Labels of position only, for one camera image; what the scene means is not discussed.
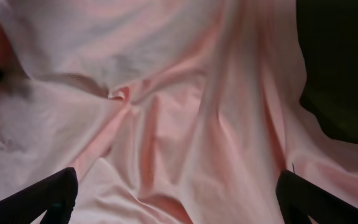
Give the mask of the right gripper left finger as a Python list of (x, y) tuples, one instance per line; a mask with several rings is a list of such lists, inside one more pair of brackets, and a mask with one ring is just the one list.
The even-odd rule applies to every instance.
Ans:
[(68, 224), (78, 195), (75, 169), (67, 167), (0, 201), (0, 224)]

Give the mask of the pink t-shirt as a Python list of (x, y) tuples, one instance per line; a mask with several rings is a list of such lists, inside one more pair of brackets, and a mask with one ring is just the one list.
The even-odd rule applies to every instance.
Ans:
[(72, 167), (72, 223), (282, 223), (292, 169), (358, 208), (295, 1), (0, 1), (0, 68), (0, 200)]

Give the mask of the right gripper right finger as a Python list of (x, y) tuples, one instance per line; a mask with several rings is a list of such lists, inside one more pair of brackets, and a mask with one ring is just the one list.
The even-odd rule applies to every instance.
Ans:
[(276, 196), (285, 224), (358, 224), (358, 208), (283, 170)]

